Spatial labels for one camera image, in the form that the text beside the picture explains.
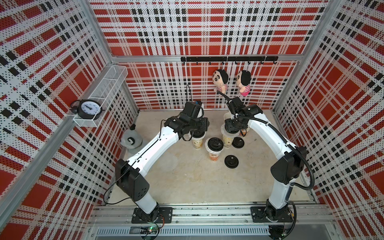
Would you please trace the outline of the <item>paper milk tea cup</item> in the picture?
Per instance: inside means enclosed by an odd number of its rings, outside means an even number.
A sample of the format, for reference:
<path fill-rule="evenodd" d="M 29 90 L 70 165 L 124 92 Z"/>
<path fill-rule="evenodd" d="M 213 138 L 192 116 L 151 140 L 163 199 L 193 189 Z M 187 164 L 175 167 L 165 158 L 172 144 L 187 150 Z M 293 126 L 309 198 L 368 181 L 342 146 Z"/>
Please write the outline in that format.
<path fill-rule="evenodd" d="M 209 152 L 209 158 L 210 158 L 210 160 L 211 160 L 211 161 L 217 161 L 217 160 L 219 159 L 219 157 L 220 157 L 220 153 L 221 153 L 221 152 L 212 152 L 212 151 L 210 151 L 210 152 Z"/>
<path fill-rule="evenodd" d="M 223 136 L 223 143 L 225 148 L 229 148 L 234 141 L 234 138 L 229 138 L 227 136 Z"/>
<path fill-rule="evenodd" d="M 192 138 L 193 146 L 197 150 L 202 148 L 203 141 L 204 141 L 204 138 Z"/>

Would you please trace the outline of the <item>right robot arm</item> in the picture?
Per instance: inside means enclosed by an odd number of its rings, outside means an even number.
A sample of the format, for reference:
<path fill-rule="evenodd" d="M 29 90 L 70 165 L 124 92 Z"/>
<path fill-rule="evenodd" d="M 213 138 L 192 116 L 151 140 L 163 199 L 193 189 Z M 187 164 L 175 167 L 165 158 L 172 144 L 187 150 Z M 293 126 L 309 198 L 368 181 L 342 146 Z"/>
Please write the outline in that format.
<path fill-rule="evenodd" d="M 246 106 L 238 97 L 227 101 L 231 117 L 225 120 L 225 129 L 229 133 L 250 128 L 270 147 L 277 158 L 271 166 L 274 178 L 272 193 L 266 201 L 263 214 L 255 214 L 270 222 L 290 221 L 289 199 L 294 187 L 309 191 L 315 186 L 313 170 L 306 160 L 308 151 L 298 147 L 287 139 L 269 121 L 257 105 Z"/>

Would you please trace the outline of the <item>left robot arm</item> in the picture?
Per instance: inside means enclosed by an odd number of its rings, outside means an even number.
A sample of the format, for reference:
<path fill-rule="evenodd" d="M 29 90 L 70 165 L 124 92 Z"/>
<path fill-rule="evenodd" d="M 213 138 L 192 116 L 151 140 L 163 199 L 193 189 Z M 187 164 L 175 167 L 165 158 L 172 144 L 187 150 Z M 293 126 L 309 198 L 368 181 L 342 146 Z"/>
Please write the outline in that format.
<path fill-rule="evenodd" d="M 161 123 L 160 132 L 138 153 L 115 165 L 116 185 L 148 217 L 155 218 L 159 204 L 150 195 L 150 184 L 145 179 L 154 163 L 179 140 L 189 142 L 207 132 L 209 120 L 204 116 L 201 101 L 187 102 L 184 109 Z"/>

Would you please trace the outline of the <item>black lid front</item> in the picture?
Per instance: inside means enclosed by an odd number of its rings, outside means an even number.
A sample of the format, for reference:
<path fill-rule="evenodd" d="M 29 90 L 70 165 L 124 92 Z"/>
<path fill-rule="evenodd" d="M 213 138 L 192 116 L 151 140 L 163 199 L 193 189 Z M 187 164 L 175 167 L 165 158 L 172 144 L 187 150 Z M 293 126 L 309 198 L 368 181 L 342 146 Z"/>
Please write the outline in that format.
<path fill-rule="evenodd" d="M 229 169 L 235 169 L 239 165 L 239 160 L 234 155 L 228 155 L 225 157 L 224 163 Z"/>

